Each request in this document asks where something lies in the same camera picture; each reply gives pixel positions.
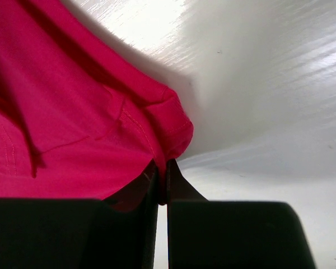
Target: red fabric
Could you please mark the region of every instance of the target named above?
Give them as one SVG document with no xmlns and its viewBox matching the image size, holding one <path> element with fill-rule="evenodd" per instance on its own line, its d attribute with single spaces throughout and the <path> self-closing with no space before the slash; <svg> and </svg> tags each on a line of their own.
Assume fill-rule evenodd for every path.
<svg viewBox="0 0 336 269">
<path fill-rule="evenodd" d="M 192 134 L 176 93 L 58 0 L 0 0 L 0 197 L 106 198 Z"/>
</svg>

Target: white surface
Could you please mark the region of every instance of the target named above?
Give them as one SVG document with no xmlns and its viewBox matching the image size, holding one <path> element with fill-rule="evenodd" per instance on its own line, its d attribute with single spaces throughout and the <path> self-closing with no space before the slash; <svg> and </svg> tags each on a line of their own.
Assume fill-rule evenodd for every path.
<svg viewBox="0 0 336 269">
<path fill-rule="evenodd" d="M 179 164 L 199 191 L 287 201 L 318 267 L 336 268 L 336 0 L 63 2 L 177 91 L 195 124 Z M 167 268 L 162 210 L 159 269 Z"/>
</svg>

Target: red cloth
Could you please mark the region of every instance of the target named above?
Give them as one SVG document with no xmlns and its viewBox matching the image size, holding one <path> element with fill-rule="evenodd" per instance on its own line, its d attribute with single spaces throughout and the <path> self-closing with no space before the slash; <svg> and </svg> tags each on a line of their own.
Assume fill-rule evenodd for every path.
<svg viewBox="0 0 336 269">
<path fill-rule="evenodd" d="M 103 199 L 192 134 L 176 93 L 58 0 L 0 0 L 0 197 Z"/>
</svg>

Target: garment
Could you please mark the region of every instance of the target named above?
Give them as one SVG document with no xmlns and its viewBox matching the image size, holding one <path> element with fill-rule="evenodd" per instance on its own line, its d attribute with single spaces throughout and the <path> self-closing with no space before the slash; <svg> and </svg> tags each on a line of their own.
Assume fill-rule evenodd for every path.
<svg viewBox="0 0 336 269">
<path fill-rule="evenodd" d="M 192 135 L 177 94 L 58 0 L 0 0 L 0 197 L 104 199 Z"/>
</svg>

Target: black object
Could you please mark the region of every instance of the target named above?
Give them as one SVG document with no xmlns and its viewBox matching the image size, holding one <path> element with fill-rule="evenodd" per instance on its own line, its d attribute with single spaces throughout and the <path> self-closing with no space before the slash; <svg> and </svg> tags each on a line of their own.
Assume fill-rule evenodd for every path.
<svg viewBox="0 0 336 269">
<path fill-rule="evenodd" d="M 0 199 L 0 268 L 152 269 L 157 171 L 104 201 Z M 170 269 L 315 268 L 293 209 L 209 202 L 167 164 Z"/>
</svg>

